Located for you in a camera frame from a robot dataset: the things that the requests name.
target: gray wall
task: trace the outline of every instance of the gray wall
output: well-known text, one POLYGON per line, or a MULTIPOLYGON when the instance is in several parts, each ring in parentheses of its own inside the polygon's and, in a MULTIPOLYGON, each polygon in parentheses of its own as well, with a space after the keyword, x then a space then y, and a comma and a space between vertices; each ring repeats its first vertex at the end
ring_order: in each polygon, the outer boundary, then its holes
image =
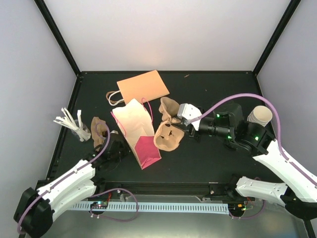
MULTIPOLYGON (((300 3, 259 74, 282 121, 283 147, 317 175, 317 1, 300 3)), ((317 232, 317 220, 313 221, 317 232)))
POLYGON ((252 70, 290 0, 45 2, 84 71, 252 70))
POLYGON ((0 8, 0 231, 17 237, 21 193, 45 178, 75 75, 33 0, 0 8))

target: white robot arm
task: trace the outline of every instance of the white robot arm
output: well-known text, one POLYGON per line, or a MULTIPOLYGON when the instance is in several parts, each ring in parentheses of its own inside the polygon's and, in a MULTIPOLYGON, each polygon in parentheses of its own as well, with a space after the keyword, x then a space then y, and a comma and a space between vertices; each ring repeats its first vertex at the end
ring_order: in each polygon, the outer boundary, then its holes
POLYGON ((191 137, 206 133, 222 137, 226 146, 247 152, 265 165, 284 183, 271 183, 241 177, 235 190, 243 197, 255 197, 285 206, 293 215, 310 220, 317 217, 317 177, 305 169, 284 149, 286 160, 280 153, 277 140, 263 126, 243 120, 239 104, 231 103, 213 112, 213 118, 203 118, 184 127, 184 120, 201 116, 198 108, 182 104, 177 126, 191 137))
POLYGON ((96 177, 96 170, 111 161, 120 161, 129 153, 129 147, 124 138, 113 131, 108 146, 100 153, 98 158, 94 150, 54 181, 38 189, 28 188, 22 193, 13 218, 18 224, 22 221, 21 227, 26 233, 33 238, 41 237, 69 207, 104 191, 105 183, 96 177))

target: tan sock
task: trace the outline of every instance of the tan sock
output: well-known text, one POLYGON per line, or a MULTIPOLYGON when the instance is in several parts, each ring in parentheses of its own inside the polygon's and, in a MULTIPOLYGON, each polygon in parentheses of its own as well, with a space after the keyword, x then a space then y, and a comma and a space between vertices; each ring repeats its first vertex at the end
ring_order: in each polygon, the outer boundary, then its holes
POLYGON ((162 123, 155 133, 154 145, 160 150, 172 151, 179 146, 185 134, 182 130, 170 125, 171 122, 180 122, 179 119, 174 118, 177 116, 179 104, 168 97, 162 97, 160 102, 158 110, 162 113, 162 123))
POLYGON ((101 136, 106 135, 107 128, 105 123, 106 122, 104 120, 99 119, 99 117, 94 117, 93 120, 91 121, 90 131, 91 131, 91 137, 94 140, 94 148, 104 143, 104 140, 99 135, 101 136))

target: clear glass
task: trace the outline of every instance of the clear glass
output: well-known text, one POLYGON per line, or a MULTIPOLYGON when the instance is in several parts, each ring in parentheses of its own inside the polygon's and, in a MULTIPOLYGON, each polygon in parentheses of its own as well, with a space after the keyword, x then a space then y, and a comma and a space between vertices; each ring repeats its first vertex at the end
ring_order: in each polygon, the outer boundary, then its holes
MULTIPOLYGON (((78 123, 77 119, 75 120, 75 123, 76 123, 76 126, 79 127, 79 123, 78 123)), ((81 142, 87 141, 91 137, 91 133, 90 133, 89 129, 83 123, 82 123, 82 125, 81 125, 81 127, 79 129, 71 130, 71 133, 73 135, 75 135, 75 137, 81 142)))

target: stack of paper cups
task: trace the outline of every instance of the stack of paper cups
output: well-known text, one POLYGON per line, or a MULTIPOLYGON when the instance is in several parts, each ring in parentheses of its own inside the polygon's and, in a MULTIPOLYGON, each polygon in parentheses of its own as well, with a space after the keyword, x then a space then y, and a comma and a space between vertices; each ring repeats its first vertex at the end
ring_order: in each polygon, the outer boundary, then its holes
POLYGON ((250 113, 247 121, 266 126, 272 120, 272 117, 273 114, 269 108, 265 106, 257 106, 250 113))

